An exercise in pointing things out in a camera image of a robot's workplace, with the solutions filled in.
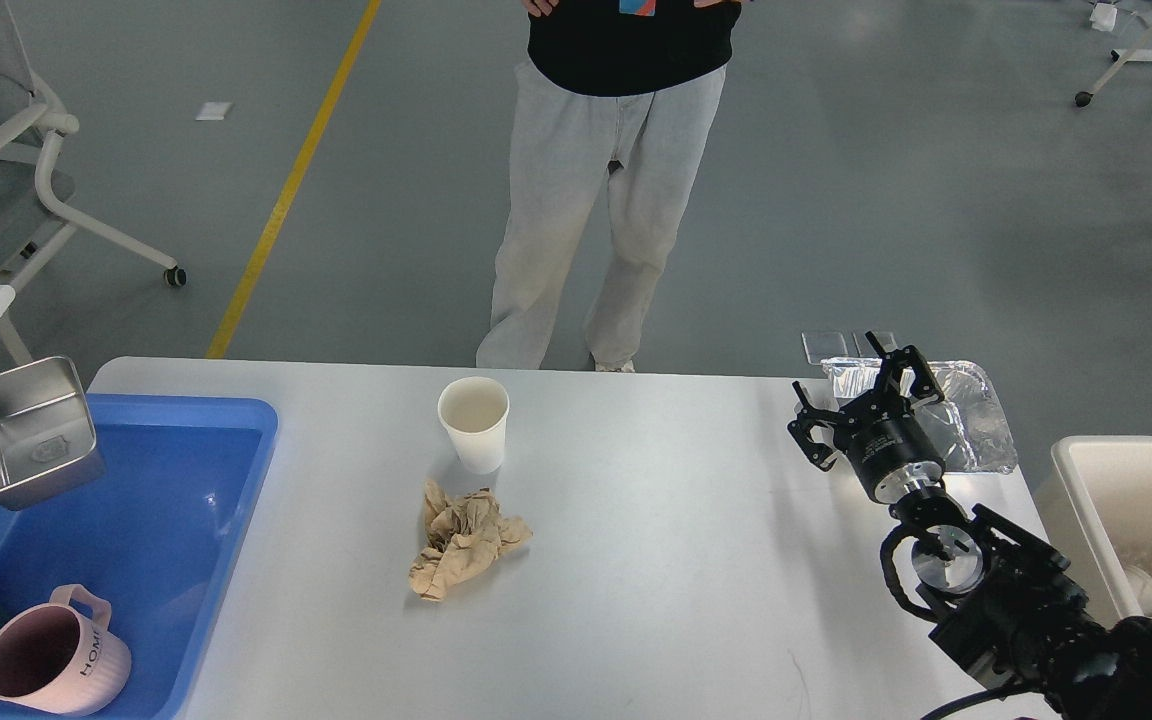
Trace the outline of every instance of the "sneaker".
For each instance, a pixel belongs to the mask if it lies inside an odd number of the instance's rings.
[[[607,363],[594,363],[596,373],[631,373],[634,372],[634,359],[627,359],[620,365],[608,365]]]

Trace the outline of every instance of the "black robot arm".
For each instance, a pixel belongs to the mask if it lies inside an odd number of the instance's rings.
[[[801,408],[788,430],[817,468],[828,470],[835,450],[846,455],[870,500],[897,521],[879,561],[901,609],[934,624],[932,642],[987,688],[978,700],[1038,692],[1066,720],[1152,717],[1152,620],[1106,630],[1085,611],[1087,593],[1066,577],[1064,555],[986,506],[969,518],[946,492],[945,461],[914,418],[915,407],[945,397],[931,367],[912,346],[886,351],[873,333],[865,338],[882,357],[874,387],[832,411],[812,407],[795,382]],[[905,370],[910,397],[901,391]],[[832,430],[832,447],[813,438],[818,429]],[[896,574],[893,555],[905,539],[914,539],[925,605]]]

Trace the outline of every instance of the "white bin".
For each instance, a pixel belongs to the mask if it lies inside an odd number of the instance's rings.
[[[1139,615],[1124,564],[1152,577],[1152,437],[1069,437],[1052,446],[1056,477],[1034,493],[1052,546],[1091,596],[1102,626]]]

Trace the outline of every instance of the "stainless steel container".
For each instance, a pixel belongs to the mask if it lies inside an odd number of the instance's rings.
[[[22,510],[101,473],[88,399],[68,357],[0,373],[0,505]]]

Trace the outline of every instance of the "black cable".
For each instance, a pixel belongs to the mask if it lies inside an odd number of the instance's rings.
[[[954,715],[955,712],[967,710],[973,705],[980,705],[983,702],[1003,700],[1005,698],[1015,696],[1015,694],[1028,694],[1033,690],[1033,685],[1021,683],[1016,685],[1000,685],[991,689],[991,691],[970,694],[967,697],[960,697],[958,700],[945,703],[945,705],[924,715],[923,720],[945,720],[946,717]]]
[[[902,611],[909,612],[910,615],[915,617],[927,620],[929,623],[937,622],[937,614],[923,607],[922,605],[915,605],[910,600],[909,596],[905,594],[905,589],[900,584],[900,575],[896,575],[896,564],[892,561],[893,553],[896,552],[896,547],[900,546],[905,538],[911,538],[914,535],[910,533],[909,528],[905,525],[896,525],[892,529],[890,533],[887,533],[887,538],[882,539],[882,547],[878,548],[878,562],[882,566],[882,582],[887,583],[887,592],[892,593],[895,598],[896,605],[901,607]]]

